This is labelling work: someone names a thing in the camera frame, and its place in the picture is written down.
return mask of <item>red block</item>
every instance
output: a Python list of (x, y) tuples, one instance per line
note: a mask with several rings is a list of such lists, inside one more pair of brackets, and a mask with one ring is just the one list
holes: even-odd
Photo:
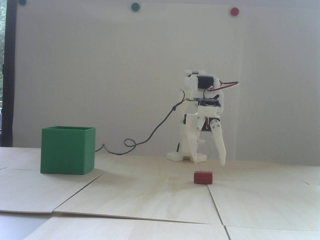
[(212, 184), (212, 172), (195, 171), (193, 175), (193, 182), (196, 184)]

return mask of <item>green open box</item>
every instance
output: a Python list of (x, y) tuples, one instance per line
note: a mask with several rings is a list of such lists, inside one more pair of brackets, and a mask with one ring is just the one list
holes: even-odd
[(42, 129), (41, 173), (84, 175), (94, 168), (96, 129), (48, 127)]

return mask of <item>black cable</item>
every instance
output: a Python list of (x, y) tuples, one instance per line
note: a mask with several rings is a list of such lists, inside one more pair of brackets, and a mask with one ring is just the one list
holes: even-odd
[(98, 152), (98, 151), (100, 151), (101, 149), (103, 149), (103, 145), (104, 145), (104, 144), (102, 144), (102, 147), (99, 148), (98, 150), (95, 150), (95, 152)]
[[(99, 148), (98, 150), (96, 150), (96, 152), (98, 152), (99, 150), (101, 150), (102, 148), (104, 148), (104, 149), (106, 149), (106, 151), (107, 151), (108, 153), (111, 153), (111, 154), (114, 154), (114, 155), (124, 155), (124, 154), (127, 154), (127, 153), (133, 151), (133, 150), (136, 148), (136, 146), (148, 142), (148, 141), (150, 140), (150, 138), (152, 137), (152, 135), (157, 131), (157, 129), (168, 119), (168, 117), (170, 116), (170, 114), (177, 109), (177, 106), (179, 106), (179, 105), (182, 104), (185, 100), (187, 100), (187, 99), (184, 98), (184, 97), (185, 97), (184, 91), (182, 91), (182, 92), (183, 92), (183, 98), (182, 98), (181, 102), (178, 102), (176, 105), (174, 105), (174, 106), (172, 107), (172, 109), (171, 109), (171, 111), (168, 113), (168, 115), (167, 115), (167, 116), (164, 118), (164, 120), (152, 131), (152, 133), (150, 134), (150, 136), (148, 137), (147, 140), (145, 140), (145, 141), (143, 141), (143, 142), (136, 143), (133, 139), (127, 138), (126, 140), (123, 141), (123, 143), (124, 143), (124, 145), (125, 145), (126, 147), (129, 147), (129, 148), (132, 148), (132, 149), (130, 149), (129, 151), (124, 152), (124, 153), (114, 153), (114, 152), (111, 152), (111, 151), (109, 151), (109, 150), (106, 148), (106, 145), (105, 145), (105, 144), (102, 144), (102, 147)], [(128, 144), (126, 144), (126, 141), (128, 141), (128, 140), (132, 141), (134, 144), (133, 144), (133, 145), (128, 145)]]

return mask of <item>tree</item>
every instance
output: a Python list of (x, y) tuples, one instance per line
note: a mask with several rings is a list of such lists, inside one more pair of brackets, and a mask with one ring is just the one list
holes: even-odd
[(5, 35), (6, 13), (7, 13), (7, 0), (0, 0), (0, 101), (2, 101), (2, 93), (3, 93), (2, 65), (4, 62), (4, 35)]

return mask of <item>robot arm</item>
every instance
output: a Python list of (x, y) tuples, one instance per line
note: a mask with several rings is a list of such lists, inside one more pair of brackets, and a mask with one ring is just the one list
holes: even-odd
[[(197, 153), (201, 131), (211, 132), (217, 146), (220, 163), (225, 164), (226, 149), (222, 137), (220, 116), (223, 112), (222, 89), (232, 87), (239, 82), (223, 83), (214, 75), (206, 75), (203, 71), (186, 71), (184, 91), (186, 101), (180, 108), (180, 148), (179, 151), (168, 153), (167, 158), (181, 161), (184, 157), (198, 163), (207, 160), (207, 156)], [(189, 103), (193, 101), (197, 107), (196, 114), (185, 114)]]

